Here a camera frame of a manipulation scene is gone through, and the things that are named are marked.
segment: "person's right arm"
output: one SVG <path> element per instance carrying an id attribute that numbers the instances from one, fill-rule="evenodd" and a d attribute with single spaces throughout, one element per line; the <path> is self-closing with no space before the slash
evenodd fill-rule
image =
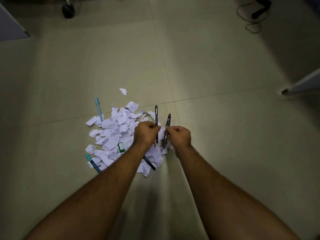
<path id="1" fill-rule="evenodd" d="M 190 131 L 167 128 L 210 239 L 298 240 L 266 206 L 216 171 L 191 145 Z"/>

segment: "tile floor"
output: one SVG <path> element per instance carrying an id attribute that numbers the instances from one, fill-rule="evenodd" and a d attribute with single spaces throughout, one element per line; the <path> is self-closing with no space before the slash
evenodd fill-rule
<path id="1" fill-rule="evenodd" d="M 158 104 L 160 121 L 171 113 L 210 164 L 314 239 L 320 95 L 275 91 L 294 82 L 293 71 L 301 78 L 320 64 L 310 43 L 320 26 L 302 0 L 275 0 L 253 35 L 235 14 L 244 1 L 75 0 L 71 20 L 57 1 L 5 3 L 32 37 L 0 43 L 0 239 L 22 239 L 96 175 L 84 158 L 95 96 L 103 113 Z M 312 35 L 283 40 L 286 5 Z M 147 178 L 136 175 L 109 238 L 207 239 L 173 152 Z"/>

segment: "person's left arm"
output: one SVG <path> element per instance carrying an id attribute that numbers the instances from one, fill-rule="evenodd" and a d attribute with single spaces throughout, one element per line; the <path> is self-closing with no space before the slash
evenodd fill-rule
<path id="1" fill-rule="evenodd" d="M 105 239 L 160 128 L 140 122 L 130 149 L 46 216 L 25 240 Z"/>

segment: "pen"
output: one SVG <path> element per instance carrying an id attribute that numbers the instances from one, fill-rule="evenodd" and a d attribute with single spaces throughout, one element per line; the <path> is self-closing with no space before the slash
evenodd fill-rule
<path id="1" fill-rule="evenodd" d="M 156 168 L 154 167 L 154 165 L 152 165 L 152 163 L 149 161 L 148 158 L 146 158 L 146 156 L 143 156 L 143 159 L 147 162 L 147 164 L 155 171 Z"/>
<path id="2" fill-rule="evenodd" d="M 94 161 L 92 161 L 91 157 L 89 156 L 89 154 L 86 154 L 85 157 L 88 159 L 88 161 L 92 164 L 92 166 L 97 170 L 98 173 L 101 173 L 100 169 L 98 168 L 98 166 L 94 163 Z"/>
<path id="3" fill-rule="evenodd" d="M 166 126 L 166 127 L 169 127 L 170 124 L 171 124 L 171 114 L 168 115 L 167 124 L 166 124 L 165 126 Z M 166 148 L 167 139 L 168 139 L 168 132 L 167 132 L 167 130 L 166 130 L 166 131 L 165 131 L 165 136 L 164 136 L 163 148 Z"/>
<path id="4" fill-rule="evenodd" d="M 98 100 L 97 97 L 94 98 L 94 101 L 96 102 L 96 106 L 97 106 L 97 109 L 98 109 L 100 121 L 102 122 L 103 118 L 102 118 L 102 113 L 101 113 L 101 109 L 100 109 L 100 101 Z"/>
<path id="5" fill-rule="evenodd" d="M 158 106 L 155 106 L 155 126 L 158 126 Z M 159 136 L 157 134 L 156 143 L 159 143 Z"/>

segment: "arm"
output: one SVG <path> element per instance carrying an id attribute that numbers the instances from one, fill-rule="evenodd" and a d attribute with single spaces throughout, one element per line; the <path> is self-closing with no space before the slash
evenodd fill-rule
<path id="1" fill-rule="evenodd" d="M 45 217 L 25 240 L 105 239 L 160 128 L 139 123 L 130 149 Z"/>
<path id="2" fill-rule="evenodd" d="M 191 145 L 188 129 L 173 126 L 167 131 L 210 239 L 299 239 L 273 212 L 207 163 Z"/>

